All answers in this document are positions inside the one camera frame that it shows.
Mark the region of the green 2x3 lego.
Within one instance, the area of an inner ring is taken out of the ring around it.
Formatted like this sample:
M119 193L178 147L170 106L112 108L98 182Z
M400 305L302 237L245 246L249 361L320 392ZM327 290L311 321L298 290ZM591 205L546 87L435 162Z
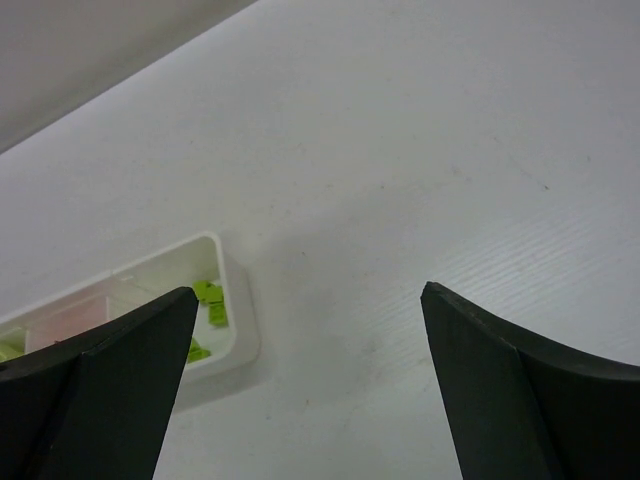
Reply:
M0 362L11 361L19 358L24 354L24 348L21 344L13 344L4 340L0 341Z

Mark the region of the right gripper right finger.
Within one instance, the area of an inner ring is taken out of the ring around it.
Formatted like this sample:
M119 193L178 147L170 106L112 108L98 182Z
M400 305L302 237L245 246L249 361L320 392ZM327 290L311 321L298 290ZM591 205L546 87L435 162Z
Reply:
M464 478L638 478L637 366L536 334L435 282L421 305Z

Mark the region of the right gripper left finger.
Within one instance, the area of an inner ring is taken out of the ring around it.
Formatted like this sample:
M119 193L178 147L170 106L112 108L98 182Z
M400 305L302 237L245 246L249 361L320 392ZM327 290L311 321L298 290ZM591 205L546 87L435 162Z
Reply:
M2 478L152 478L198 305L179 287L2 363Z

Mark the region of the small green lego cube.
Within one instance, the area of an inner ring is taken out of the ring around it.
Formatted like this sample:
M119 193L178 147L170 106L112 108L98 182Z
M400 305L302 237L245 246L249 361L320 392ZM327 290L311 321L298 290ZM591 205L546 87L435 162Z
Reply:
M202 304L212 305L224 301L223 289L208 280L199 280L193 283L192 289Z

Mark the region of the small green lego piece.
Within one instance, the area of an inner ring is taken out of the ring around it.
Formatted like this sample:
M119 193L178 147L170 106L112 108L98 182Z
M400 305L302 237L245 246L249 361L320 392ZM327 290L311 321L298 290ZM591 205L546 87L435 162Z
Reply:
M213 303L208 306L208 323L215 329L228 327L228 318L223 303Z

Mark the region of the small green lego curved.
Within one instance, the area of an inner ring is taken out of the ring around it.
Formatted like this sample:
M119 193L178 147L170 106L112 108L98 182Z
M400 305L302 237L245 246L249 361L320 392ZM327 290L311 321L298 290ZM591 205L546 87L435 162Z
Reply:
M194 338L191 338L191 343L187 355L187 363L195 363L201 360L204 360L211 356L211 352L202 347L200 343Z

